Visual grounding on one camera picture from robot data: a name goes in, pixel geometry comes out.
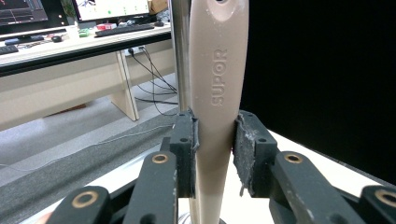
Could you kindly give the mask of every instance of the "bolt hole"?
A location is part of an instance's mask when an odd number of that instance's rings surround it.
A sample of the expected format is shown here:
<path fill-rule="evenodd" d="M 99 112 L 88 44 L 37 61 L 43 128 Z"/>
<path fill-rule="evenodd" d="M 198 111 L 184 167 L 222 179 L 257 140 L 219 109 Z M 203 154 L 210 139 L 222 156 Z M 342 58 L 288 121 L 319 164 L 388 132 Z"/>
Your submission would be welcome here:
<path fill-rule="evenodd" d="M 347 220 L 339 214 L 332 214 L 330 216 L 330 222 L 334 224 L 347 224 Z"/>
<path fill-rule="evenodd" d="M 396 203 L 396 197 L 393 195 L 386 194 L 386 195 L 384 195 L 384 198 L 386 198 L 390 202 Z"/>
<path fill-rule="evenodd" d="M 140 218 L 140 224 L 155 224 L 156 222 L 157 218 L 152 214 L 147 214 Z"/>
<path fill-rule="evenodd" d="M 152 158 L 152 161 L 155 163 L 164 163 L 168 161 L 168 157 L 164 154 L 158 154 Z"/>
<path fill-rule="evenodd" d="M 396 208 L 396 193 L 379 189 L 375 192 L 375 197 L 382 203 Z"/>
<path fill-rule="evenodd" d="M 84 208 L 96 202 L 98 197 L 99 195 L 96 191 L 84 191 L 73 199 L 72 205 L 75 208 Z"/>
<path fill-rule="evenodd" d="M 300 162 L 303 161 L 302 158 L 300 158 L 299 156 L 294 155 L 294 154 L 288 154 L 288 155 L 286 155 L 286 156 L 285 156 L 285 159 L 286 159 L 287 161 L 289 161 L 289 162 L 292 162 L 292 163 L 300 163 Z"/>

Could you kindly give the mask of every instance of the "keyboard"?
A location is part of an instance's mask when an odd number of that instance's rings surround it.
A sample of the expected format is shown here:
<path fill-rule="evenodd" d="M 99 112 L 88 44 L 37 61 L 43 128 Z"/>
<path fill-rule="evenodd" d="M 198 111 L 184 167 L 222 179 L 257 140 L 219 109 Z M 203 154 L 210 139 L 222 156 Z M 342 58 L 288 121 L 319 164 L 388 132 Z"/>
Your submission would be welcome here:
<path fill-rule="evenodd" d="M 15 52 L 18 52 L 18 49 L 17 49 L 17 47 L 15 47 L 15 45 L 8 45 L 8 46 L 0 47 L 0 55 L 8 54 L 8 53 L 15 53 Z"/>
<path fill-rule="evenodd" d="M 96 37 L 103 37 L 103 36 L 127 34 L 131 32 L 138 32 L 138 31 L 151 30 L 151 29 L 154 29 L 154 26 L 150 24 L 142 24 L 142 25 L 123 26 L 112 30 L 97 31 L 95 32 L 95 34 Z"/>

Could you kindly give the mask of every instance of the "power strip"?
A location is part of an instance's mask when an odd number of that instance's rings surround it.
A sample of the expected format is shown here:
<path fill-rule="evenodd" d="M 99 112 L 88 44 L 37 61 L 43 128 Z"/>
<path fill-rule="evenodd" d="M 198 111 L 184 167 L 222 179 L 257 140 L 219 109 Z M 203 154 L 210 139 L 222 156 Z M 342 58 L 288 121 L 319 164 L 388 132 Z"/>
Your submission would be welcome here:
<path fill-rule="evenodd" d="M 142 45 L 142 46 L 134 47 L 134 48 L 130 48 L 130 49 L 134 52 L 134 55 L 136 55 L 136 54 L 143 53 L 144 52 L 143 51 L 144 48 L 145 48 L 145 46 Z M 124 50 L 125 56 L 131 56 L 130 49 L 125 49 Z"/>

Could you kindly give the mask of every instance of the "office desk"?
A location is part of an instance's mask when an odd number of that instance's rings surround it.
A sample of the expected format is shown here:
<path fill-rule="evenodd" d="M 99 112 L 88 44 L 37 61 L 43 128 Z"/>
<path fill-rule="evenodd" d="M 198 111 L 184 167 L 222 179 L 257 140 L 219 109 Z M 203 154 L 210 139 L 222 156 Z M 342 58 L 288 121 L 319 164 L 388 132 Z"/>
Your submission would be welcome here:
<path fill-rule="evenodd" d="M 123 49 L 170 38 L 166 24 L 101 38 L 64 36 L 61 43 L 1 55 L 0 131 L 106 95 L 129 118 L 138 119 Z"/>

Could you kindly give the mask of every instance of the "table surface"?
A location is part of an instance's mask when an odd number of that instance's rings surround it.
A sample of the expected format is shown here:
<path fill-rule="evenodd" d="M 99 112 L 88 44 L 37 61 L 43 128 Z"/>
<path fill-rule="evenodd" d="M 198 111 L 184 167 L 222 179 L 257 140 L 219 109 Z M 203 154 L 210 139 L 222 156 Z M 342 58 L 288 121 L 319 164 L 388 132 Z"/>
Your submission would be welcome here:
<path fill-rule="evenodd" d="M 315 151 L 294 143 L 279 134 L 273 132 L 270 133 L 277 141 L 279 150 L 295 151 L 305 155 L 314 163 L 315 166 L 317 166 L 319 171 L 327 178 L 327 180 L 339 189 L 359 197 L 361 190 L 365 186 L 379 185 L 374 180 L 358 174 L 335 161 L 329 160 Z M 130 181 L 138 178 L 139 171 L 143 164 L 143 159 L 151 152 L 153 152 L 153 150 L 142 153 L 139 157 L 94 180 L 88 186 L 102 186 L 110 193 L 115 191 Z M 233 156 L 231 156 L 220 214 L 221 218 L 224 219 L 227 224 L 274 223 L 268 207 L 269 200 L 252 199 L 246 191 L 243 197 L 240 197 L 240 188 L 241 182 L 239 181 L 239 177 L 236 173 L 236 168 L 233 166 Z M 53 211 L 60 202 L 61 201 L 49 206 L 22 223 L 35 223 L 38 218 Z M 187 199 L 179 199 L 178 210 L 179 215 L 189 212 L 189 203 Z"/>
<path fill-rule="evenodd" d="M 170 23 L 166 23 L 164 27 L 152 30 L 98 38 L 90 35 L 72 39 L 66 35 L 60 43 L 50 41 L 30 49 L 20 49 L 17 53 L 1 55 L 0 77 L 170 39 L 170 32 Z"/>

